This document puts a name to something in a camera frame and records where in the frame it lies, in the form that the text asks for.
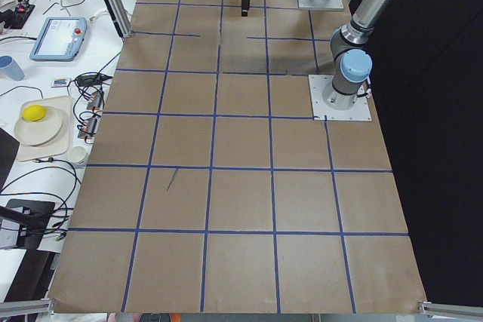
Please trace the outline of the blue teach pendant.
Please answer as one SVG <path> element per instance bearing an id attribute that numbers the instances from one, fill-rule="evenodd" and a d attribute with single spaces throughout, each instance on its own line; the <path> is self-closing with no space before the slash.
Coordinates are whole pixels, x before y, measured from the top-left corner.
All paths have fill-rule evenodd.
<path id="1" fill-rule="evenodd" d="M 34 61 L 72 61 L 88 29 L 84 17 L 48 17 L 29 58 Z"/>

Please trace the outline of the brown paper table cover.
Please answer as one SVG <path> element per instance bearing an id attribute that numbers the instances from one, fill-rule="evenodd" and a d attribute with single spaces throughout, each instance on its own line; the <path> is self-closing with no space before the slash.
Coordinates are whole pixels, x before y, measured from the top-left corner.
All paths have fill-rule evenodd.
<path id="1" fill-rule="evenodd" d="M 314 120 L 348 10 L 137 0 L 49 293 L 58 313 L 414 313 L 377 119 Z"/>

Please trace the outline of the white paper cup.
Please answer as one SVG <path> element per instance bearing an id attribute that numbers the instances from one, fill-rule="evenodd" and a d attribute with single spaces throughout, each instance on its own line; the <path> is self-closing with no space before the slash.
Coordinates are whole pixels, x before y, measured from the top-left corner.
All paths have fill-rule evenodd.
<path id="1" fill-rule="evenodd" d="M 75 146 L 69 150 L 67 158 L 75 167 L 84 167 L 87 164 L 89 153 L 83 146 Z"/>

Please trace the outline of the cream tray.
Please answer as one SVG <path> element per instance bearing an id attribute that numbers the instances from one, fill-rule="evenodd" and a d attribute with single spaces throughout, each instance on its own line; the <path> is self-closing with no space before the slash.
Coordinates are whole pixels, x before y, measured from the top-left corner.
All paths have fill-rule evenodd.
<path id="1" fill-rule="evenodd" d="M 27 121 L 23 111 L 30 106 L 44 106 L 46 116 L 39 121 Z M 58 96 L 25 102 L 14 125 L 14 138 L 20 143 L 18 161 L 30 161 L 61 155 L 71 145 L 72 97 Z"/>

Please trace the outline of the yellow lemon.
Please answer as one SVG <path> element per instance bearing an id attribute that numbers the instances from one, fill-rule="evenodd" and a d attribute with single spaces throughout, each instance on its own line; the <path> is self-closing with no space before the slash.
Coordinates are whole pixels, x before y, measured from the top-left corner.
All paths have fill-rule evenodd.
<path id="1" fill-rule="evenodd" d="M 21 114 L 24 121 L 37 122 L 45 118 L 47 115 L 47 108 L 41 105 L 31 105 L 26 107 Z"/>

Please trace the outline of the blue cup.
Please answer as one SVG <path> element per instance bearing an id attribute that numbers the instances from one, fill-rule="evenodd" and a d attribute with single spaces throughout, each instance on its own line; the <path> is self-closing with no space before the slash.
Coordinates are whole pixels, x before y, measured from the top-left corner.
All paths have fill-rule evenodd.
<path id="1" fill-rule="evenodd" d="M 1 73 L 14 81 L 22 81 L 25 77 L 23 70 L 11 56 L 0 56 Z"/>

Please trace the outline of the cream plate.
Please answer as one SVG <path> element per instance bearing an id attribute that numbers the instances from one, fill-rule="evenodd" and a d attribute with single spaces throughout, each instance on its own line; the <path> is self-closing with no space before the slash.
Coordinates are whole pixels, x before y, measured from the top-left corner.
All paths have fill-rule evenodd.
<path id="1" fill-rule="evenodd" d="M 14 136 L 24 145 L 41 145 L 53 139 L 59 133 L 62 125 L 62 112 L 47 107 L 47 115 L 40 121 L 31 122 L 19 118 L 14 125 Z"/>

